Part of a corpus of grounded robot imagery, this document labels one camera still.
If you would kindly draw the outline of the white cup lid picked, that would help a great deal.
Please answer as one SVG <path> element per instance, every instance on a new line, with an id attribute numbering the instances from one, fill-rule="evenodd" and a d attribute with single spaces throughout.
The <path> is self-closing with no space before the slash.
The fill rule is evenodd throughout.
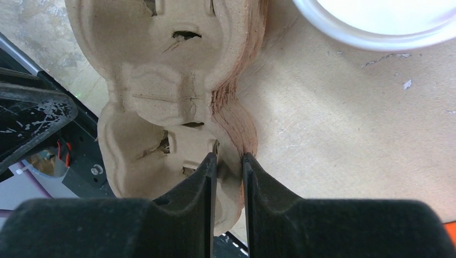
<path id="1" fill-rule="evenodd" d="M 407 51 L 455 38 L 455 1 L 294 1 L 330 38 L 369 51 Z"/>

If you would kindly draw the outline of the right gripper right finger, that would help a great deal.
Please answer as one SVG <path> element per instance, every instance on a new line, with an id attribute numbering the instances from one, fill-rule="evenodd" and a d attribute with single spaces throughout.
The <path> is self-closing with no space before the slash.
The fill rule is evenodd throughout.
<path id="1" fill-rule="evenodd" d="M 407 199 L 308 199 L 243 157 L 250 257 L 455 257 L 440 219 Z"/>

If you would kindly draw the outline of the pulp cup carrier tray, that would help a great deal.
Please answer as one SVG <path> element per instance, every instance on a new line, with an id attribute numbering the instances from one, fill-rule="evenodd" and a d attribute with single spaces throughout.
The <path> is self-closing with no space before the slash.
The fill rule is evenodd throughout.
<path id="1" fill-rule="evenodd" d="M 76 41 L 106 81 L 98 143 L 116 197 L 155 199 L 217 155 L 214 235 L 244 207 L 256 154 L 238 79 L 260 50 L 266 1 L 66 1 Z"/>

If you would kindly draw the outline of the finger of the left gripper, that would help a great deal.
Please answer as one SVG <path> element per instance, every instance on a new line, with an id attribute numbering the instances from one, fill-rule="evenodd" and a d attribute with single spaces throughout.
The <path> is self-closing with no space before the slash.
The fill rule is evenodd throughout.
<path id="1" fill-rule="evenodd" d="M 59 91 L 1 83 L 1 172 L 77 116 L 73 100 Z"/>

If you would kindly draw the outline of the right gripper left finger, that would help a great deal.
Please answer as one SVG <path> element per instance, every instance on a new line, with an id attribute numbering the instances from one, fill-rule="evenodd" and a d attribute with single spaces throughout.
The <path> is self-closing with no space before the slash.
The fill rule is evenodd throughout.
<path id="1" fill-rule="evenodd" d="M 1 230 L 1 257 L 212 257 L 217 157 L 154 199 L 32 199 Z"/>

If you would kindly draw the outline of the orange paper bag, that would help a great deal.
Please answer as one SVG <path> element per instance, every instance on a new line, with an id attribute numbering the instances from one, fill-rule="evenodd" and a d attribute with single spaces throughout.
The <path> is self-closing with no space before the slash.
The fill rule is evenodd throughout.
<path id="1" fill-rule="evenodd" d="M 443 224 L 448 236 L 450 237 L 454 246 L 456 246 L 456 221 Z"/>

